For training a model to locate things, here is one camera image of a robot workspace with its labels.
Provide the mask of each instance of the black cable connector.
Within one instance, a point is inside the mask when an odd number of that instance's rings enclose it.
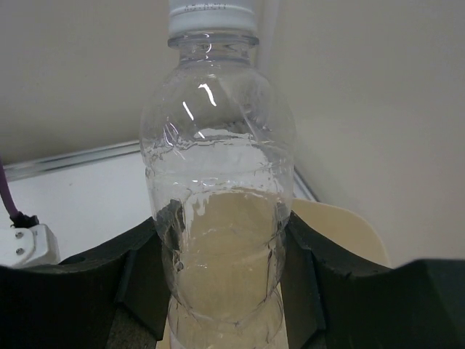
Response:
[[[14,217],[10,217],[13,222],[15,228],[32,228],[35,225],[39,224],[39,219],[37,216],[29,217],[22,212],[18,212],[18,214]]]

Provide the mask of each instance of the purple cable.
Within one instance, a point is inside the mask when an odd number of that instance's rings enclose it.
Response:
[[[8,211],[9,217],[13,220],[20,215],[17,210],[15,203],[12,198],[12,194],[9,192],[7,175],[5,174],[5,168],[0,158],[0,196],[3,201],[3,205]]]

